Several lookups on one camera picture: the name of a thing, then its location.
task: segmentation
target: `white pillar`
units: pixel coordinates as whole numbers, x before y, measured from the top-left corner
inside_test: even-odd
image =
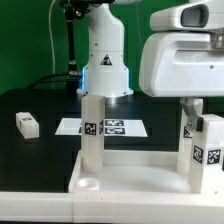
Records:
[[[203,109],[203,100],[196,99],[194,108],[197,115],[201,116],[202,109]],[[193,132],[187,130],[187,115],[184,112],[184,110],[182,110],[179,152],[178,152],[178,160],[177,160],[177,172],[182,175],[188,175],[189,173],[192,137],[193,137]]]
[[[224,192],[223,151],[224,119],[203,115],[202,132],[195,132],[189,170],[192,193],[215,194]]]
[[[104,150],[105,97],[86,96],[82,99],[83,169],[99,172]]]

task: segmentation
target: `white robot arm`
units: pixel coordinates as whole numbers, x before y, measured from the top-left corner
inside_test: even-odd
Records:
[[[192,1],[156,12],[150,21],[156,31],[175,32],[147,40],[140,87],[150,96],[182,97],[189,123],[197,130],[193,99],[224,96],[224,1]]]

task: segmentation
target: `black tabletop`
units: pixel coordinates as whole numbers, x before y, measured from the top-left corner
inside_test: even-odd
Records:
[[[25,140],[17,112],[30,112],[40,138]],[[130,102],[106,105],[108,119],[140,119],[148,137],[105,137],[106,149],[177,151],[181,108],[177,98],[141,92]],[[11,90],[0,96],[0,191],[67,192],[80,136],[56,136],[62,118],[81,118],[81,100],[65,90]]]

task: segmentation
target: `green wall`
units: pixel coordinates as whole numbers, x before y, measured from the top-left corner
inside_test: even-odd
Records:
[[[7,0],[0,7],[0,94],[13,88],[24,88],[40,77],[52,73],[48,31],[48,11],[52,0]],[[152,34],[149,18],[152,12],[183,3],[183,0],[142,0],[139,3],[142,42]],[[136,8],[111,5],[112,13],[125,25],[125,64],[130,69],[130,85],[139,90],[140,45]],[[53,34],[56,48],[56,72],[67,71],[66,22],[58,4],[53,10]],[[79,67],[88,60],[87,21],[75,21],[76,54]]]

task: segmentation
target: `white base platform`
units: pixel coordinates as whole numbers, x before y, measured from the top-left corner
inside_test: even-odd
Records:
[[[191,194],[187,176],[176,172],[177,156],[105,150],[103,169],[94,174],[82,170],[80,152],[69,186],[75,196],[74,222],[223,223],[224,195]],[[97,184],[99,190],[89,190]]]
[[[191,194],[187,177],[175,172],[177,153],[106,150],[98,174],[83,172],[80,154],[70,193],[0,192],[0,221],[224,223],[224,195]],[[77,188],[80,178],[96,182]]]

